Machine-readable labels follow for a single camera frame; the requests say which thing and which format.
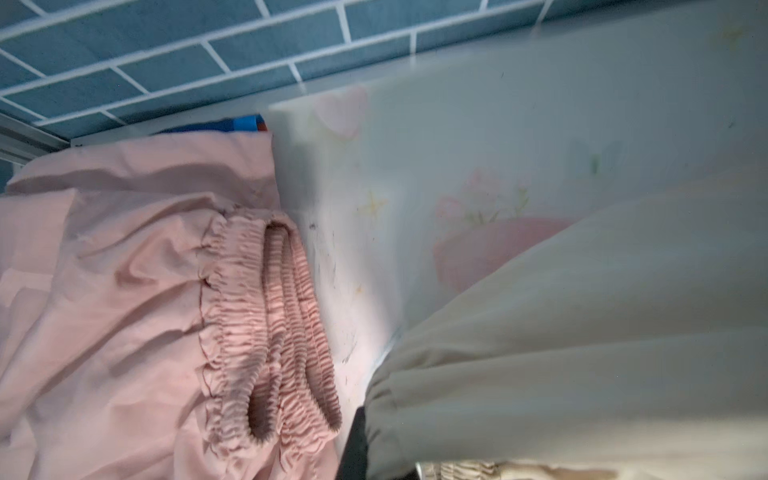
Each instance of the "gathered elastic trim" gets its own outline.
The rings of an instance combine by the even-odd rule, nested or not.
[[[227,469],[265,444],[285,469],[341,425],[333,361],[309,265],[284,214],[240,208],[203,238],[204,440]]]

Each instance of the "cream fabric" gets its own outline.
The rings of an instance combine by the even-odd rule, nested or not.
[[[372,480],[471,458],[768,478],[768,169],[513,259],[406,333],[366,415]]]
[[[513,462],[420,462],[422,480],[614,480],[611,470],[574,470]]]

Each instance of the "pink bed sheet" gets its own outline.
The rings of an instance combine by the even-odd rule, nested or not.
[[[73,148],[8,184],[3,478],[333,475],[333,365],[271,142]]]

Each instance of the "beige blanket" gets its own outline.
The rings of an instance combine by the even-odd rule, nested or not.
[[[366,396],[369,477],[768,478],[766,186],[759,166],[609,208],[416,326]]]
[[[333,366],[271,140],[70,149],[8,185],[0,477],[333,475]]]

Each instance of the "blue wall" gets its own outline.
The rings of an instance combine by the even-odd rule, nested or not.
[[[546,19],[614,1],[554,0]],[[2,0],[0,111],[77,137],[531,27],[544,4]]]

